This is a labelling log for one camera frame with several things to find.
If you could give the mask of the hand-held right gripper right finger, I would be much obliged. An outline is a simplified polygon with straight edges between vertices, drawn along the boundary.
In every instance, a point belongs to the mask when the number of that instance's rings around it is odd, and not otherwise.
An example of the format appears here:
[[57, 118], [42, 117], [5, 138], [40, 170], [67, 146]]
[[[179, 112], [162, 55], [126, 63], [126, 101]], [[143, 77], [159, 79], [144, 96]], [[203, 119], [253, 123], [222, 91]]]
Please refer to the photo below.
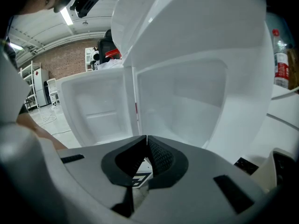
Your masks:
[[156, 137], [188, 159], [185, 175], [172, 187], [154, 189], [131, 215], [143, 224], [212, 224], [236, 215], [214, 178], [228, 176], [252, 201], [265, 193], [250, 176], [205, 149]]

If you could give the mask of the white open rack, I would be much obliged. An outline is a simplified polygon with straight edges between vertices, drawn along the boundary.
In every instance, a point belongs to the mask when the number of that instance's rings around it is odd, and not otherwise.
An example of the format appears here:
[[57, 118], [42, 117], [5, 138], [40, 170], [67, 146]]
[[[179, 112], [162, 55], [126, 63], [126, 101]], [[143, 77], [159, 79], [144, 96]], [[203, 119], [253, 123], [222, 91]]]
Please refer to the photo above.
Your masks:
[[39, 108], [35, 91], [34, 72], [40, 68], [41, 63], [33, 63], [33, 61], [31, 61], [30, 65], [26, 66], [25, 68], [20, 68], [19, 71], [20, 76], [29, 85], [29, 94], [24, 101], [24, 105], [29, 110], [33, 108]]

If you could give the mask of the red-label plastic bottle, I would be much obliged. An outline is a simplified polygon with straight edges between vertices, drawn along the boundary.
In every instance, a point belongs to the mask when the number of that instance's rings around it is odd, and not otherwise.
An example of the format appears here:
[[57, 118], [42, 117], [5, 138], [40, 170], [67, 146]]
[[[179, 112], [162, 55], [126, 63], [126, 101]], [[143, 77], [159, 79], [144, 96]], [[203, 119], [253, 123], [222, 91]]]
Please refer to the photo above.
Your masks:
[[285, 42], [280, 37], [278, 29], [272, 30], [273, 52], [275, 64], [274, 84], [288, 89], [289, 84], [289, 64]]

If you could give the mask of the black office chair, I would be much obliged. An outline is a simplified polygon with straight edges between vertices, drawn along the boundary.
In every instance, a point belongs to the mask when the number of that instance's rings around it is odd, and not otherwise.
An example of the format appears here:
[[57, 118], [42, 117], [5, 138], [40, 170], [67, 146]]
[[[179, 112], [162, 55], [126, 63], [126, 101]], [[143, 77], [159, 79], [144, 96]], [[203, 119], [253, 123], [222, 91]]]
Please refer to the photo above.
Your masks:
[[116, 49], [110, 29], [107, 30], [104, 34], [104, 37], [98, 41], [97, 47], [100, 56], [100, 64], [108, 62], [110, 58], [105, 58], [105, 53]]

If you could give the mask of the white water dispenser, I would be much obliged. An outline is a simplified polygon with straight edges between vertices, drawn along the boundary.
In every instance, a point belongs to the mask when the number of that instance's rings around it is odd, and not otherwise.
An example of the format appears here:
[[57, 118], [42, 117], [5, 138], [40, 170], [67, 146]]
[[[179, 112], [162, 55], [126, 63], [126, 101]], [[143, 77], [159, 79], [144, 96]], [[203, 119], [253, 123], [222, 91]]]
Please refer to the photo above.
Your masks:
[[118, 0], [112, 37], [133, 73], [139, 130], [235, 163], [271, 100], [266, 0]]

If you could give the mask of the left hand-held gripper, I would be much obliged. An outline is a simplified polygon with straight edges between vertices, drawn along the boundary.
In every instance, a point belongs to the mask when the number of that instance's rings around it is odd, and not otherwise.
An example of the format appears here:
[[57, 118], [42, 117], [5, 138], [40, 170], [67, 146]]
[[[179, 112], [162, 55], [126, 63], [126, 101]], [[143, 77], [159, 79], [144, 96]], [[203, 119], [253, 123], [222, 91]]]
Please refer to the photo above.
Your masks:
[[68, 224], [37, 136], [16, 123], [28, 85], [0, 51], [0, 224]]

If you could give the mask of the white refrigerator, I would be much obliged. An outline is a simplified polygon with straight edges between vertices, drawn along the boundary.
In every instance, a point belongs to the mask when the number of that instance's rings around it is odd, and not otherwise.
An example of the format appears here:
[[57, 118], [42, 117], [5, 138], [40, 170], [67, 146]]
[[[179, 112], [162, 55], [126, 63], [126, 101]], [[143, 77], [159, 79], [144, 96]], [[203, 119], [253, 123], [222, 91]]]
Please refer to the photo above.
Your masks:
[[35, 85], [35, 92], [36, 92], [36, 99], [39, 107], [43, 107], [49, 104], [47, 95], [46, 95], [46, 88], [44, 83], [47, 84], [47, 80], [49, 79], [49, 72], [45, 69], [37, 69], [33, 73], [34, 75], [34, 85]]

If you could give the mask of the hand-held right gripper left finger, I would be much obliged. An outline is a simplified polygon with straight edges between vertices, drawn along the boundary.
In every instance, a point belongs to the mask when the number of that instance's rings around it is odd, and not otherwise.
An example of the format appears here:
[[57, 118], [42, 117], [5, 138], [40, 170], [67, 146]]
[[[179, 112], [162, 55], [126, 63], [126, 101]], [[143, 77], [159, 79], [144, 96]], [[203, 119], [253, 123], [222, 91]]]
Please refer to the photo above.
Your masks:
[[64, 149], [57, 153], [75, 181], [97, 201], [124, 217], [134, 212], [133, 190], [148, 180], [147, 137]]

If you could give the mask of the person's left forearm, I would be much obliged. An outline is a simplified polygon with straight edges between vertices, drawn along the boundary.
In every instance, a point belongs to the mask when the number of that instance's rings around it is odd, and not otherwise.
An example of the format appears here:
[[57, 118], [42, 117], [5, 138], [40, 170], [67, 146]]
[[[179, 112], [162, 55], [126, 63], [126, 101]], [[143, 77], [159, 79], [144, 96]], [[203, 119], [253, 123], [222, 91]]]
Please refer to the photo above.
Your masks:
[[27, 112], [19, 114], [16, 123], [30, 129], [40, 138], [51, 140], [56, 150], [67, 149], [67, 147], [63, 145], [59, 140], [57, 140], [49, 132], [41, 128]]

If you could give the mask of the white chair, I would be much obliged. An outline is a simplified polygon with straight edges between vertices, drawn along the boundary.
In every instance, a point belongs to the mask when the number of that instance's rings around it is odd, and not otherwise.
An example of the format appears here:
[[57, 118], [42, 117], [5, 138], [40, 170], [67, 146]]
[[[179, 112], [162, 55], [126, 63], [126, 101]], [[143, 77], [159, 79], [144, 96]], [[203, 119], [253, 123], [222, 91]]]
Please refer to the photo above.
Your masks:
[[59, 100], [57, 94], [57, 86], [56, 86], [56, 79], [52, 78], [47, 80], [49, 97], [53, 106], [57, 105], [57, 101]]

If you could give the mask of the brown paper bag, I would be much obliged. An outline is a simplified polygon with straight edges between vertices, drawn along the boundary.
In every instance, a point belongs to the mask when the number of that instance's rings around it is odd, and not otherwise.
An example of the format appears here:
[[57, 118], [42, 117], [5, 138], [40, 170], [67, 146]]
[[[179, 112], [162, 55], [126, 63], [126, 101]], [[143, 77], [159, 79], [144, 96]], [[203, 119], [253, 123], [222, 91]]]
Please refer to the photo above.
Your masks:
[[289, 63], [289, 84], [288, 89], [293, 90], [299, 86], [299, 50], [297, 48], [288, 49]]

